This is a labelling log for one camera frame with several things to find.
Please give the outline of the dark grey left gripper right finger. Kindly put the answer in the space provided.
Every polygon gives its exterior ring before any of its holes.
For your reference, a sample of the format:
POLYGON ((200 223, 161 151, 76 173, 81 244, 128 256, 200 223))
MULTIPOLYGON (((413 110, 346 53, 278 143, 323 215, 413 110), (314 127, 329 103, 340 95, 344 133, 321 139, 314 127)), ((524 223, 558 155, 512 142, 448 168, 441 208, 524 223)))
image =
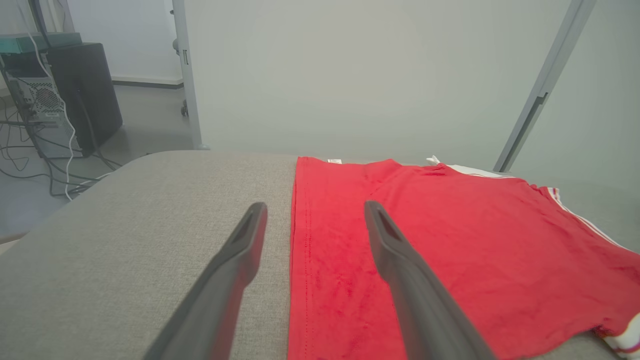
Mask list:
POLYGON ((372 257, 390 287, 407 360, 496 360, 381 203, 367 201, 364 212, 372 257))

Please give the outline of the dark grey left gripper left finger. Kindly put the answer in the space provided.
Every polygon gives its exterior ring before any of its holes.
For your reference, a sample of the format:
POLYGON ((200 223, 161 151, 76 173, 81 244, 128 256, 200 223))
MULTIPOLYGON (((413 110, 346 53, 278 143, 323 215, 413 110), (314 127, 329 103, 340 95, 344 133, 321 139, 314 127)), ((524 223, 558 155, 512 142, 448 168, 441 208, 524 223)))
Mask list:
POLYGON ((145 360, 229 360, 243 292, 258 273, 268 207, 252 203, 160 331, 145 360))

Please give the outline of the red Bulls basketball jersey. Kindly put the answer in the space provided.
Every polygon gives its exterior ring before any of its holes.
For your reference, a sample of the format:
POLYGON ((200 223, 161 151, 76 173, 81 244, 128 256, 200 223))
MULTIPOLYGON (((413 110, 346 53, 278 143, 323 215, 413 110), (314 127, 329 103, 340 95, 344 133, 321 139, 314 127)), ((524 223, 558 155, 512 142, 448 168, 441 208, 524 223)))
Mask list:
POLYGON ((406 360, 375 266, 377 201, 500 360, 594 331, 640 360, 640 254, 560 201, 555 187, 444 163, 299 157, 291 214, 287 360, 406 360))

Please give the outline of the white partition panel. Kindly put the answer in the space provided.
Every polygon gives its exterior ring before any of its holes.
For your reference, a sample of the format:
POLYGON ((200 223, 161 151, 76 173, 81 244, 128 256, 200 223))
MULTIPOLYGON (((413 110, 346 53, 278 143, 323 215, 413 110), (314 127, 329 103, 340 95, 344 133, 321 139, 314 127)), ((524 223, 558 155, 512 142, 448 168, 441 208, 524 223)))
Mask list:
POLYGON ((185 0, 213 151, 491 170, 570 0, 185 0))
POLYGON ((509 172, 640 253, 640 0, 596 0, 509 172))

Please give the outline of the black computer tower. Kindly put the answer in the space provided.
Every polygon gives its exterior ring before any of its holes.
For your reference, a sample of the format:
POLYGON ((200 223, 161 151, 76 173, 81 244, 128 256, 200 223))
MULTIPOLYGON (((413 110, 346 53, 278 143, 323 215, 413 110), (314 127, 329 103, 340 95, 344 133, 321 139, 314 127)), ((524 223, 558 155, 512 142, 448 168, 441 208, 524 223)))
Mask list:
POLYGON ((100 43, 1 54, 0 69, 42 157, 93 155, 122 126, 100 43))

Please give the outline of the teal flat box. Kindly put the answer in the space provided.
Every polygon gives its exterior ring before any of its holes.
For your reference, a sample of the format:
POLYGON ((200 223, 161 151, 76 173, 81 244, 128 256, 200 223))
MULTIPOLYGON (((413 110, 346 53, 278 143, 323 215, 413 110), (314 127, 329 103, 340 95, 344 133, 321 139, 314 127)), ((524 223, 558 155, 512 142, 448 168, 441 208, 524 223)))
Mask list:
POLYGON ((66 47, 83 42, 82 36, 78 32, 48 32, 46 35, 48 43, 39 33, 27 34, 3 34, 0 35, 0 54, 25 54, 35 51, 34 43, 38 50, 45 50, 51 47, 66 47))

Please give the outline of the grey partition post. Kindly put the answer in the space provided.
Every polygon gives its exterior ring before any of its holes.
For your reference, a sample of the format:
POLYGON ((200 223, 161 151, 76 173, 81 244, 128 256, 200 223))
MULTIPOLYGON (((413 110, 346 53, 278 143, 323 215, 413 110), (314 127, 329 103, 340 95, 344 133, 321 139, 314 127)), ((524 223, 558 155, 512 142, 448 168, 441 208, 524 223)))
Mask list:
POLYGON ((185 4, 185 0, 172 0, 177 48, 181 61, 180 66, 182 69, 183 89, 186 102, 185 113, 189 119, 190 134, 195 150, 209 151, 211 147, 202 140, 185 4))
POLYGON ((495 173, 509 173, 511 170, 546 102, 553 93, 596 2, 597 0, 571 0, 535 84, 496 164, 494 164, 493 171, 495 173))

